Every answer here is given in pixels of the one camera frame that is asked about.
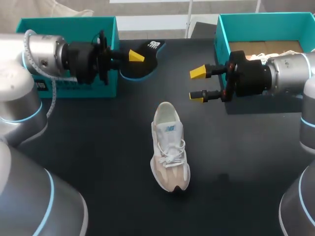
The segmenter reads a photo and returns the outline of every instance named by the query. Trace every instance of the cardboard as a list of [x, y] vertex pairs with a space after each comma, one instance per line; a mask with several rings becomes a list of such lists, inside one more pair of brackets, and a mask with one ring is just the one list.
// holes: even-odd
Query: cardboard
[[303, 50], [299, 41], [256, 41], [256, 42], [229, 42], [231, 51], [243, 50], [246, 58], [251, 58], [252, 55], [261, 53], [281, 54], [289, 50], [297, 53], [302, 53]]

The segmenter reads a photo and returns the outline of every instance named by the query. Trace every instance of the white cable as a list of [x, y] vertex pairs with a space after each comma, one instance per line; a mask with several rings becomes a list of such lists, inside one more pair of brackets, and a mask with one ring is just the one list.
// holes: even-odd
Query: white cable
[[255, 13], [259, 13], [260, 5], [261, 5], [261, 0], [258, 0]]
[[189, 27], [190, 27], [192, 4], [193, 4], [193, 0], [189, 0], [187, 23], [186, 23], [186, 30], [185, 30], [185, 38], [188, 38], [188, 30], [189, 30]]
[[53, 90], [53, 95], [52, 95], [52, 101], [50, 108], [47, 112], [47, 118], [51, 115], [51, 113], [54, 110], [55, 104], [56, 104], [56, 98], [57, 98], [57, 89], [56, 89], [56, 80], [62, 80], [62, 81], [75, 81], [77, 82], [77, 79], [75, 77], [70, 77], [70, 78], [63, 78], [63, 77], [58, 77], [58, 76], [52, 76], [47, 74], [45, 71], [40, 69], [37, 64], [34, 61], [34, 58], [32, 56], [31, 50], [30, 50], [30, 36], [36, 34], [33, 30], [29, 29], [25, 32], [24, 34], [24, 50], [25, 54], [32, 65], [32, 67], [36, 70], [36, 72], [44, 77], [47, 77], [51, 79], [51, 85], [52, 85], [52, 90]]

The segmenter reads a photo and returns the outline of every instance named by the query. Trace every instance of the shoe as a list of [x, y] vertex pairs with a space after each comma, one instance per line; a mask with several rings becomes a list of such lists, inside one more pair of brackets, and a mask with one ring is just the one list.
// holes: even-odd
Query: shoe
[[183, 124], [174, 106], [161, 103], [151, 123], [154, 155], [151, 170], [158, 184], [166, 191], [186, 190], [190, 181]]

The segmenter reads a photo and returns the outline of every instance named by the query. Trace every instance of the shoe tongue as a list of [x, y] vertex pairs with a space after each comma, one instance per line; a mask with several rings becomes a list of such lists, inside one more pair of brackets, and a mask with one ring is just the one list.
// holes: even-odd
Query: shoe tongue
[[180, 121], [167, 122], [157, 125], [157, 140], [163, 150], [170, 144], [181, 146], [183, 124]]

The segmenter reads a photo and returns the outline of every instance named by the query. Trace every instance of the new balance logo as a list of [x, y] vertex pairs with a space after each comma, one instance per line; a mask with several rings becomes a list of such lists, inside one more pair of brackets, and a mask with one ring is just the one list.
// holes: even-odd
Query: new balance logo
[[160, 42], [155, 42], [155, 41], [151, 41], [148, 46], [150, 48], [156, 49], [161, 43]]
[[174, 131], [174, 130], [175, 130], [175, 126], [174, 126], [174, 125], [168, 126], [168, 127], [165, 129], [166, 132], [171, 132], [171, 131]]

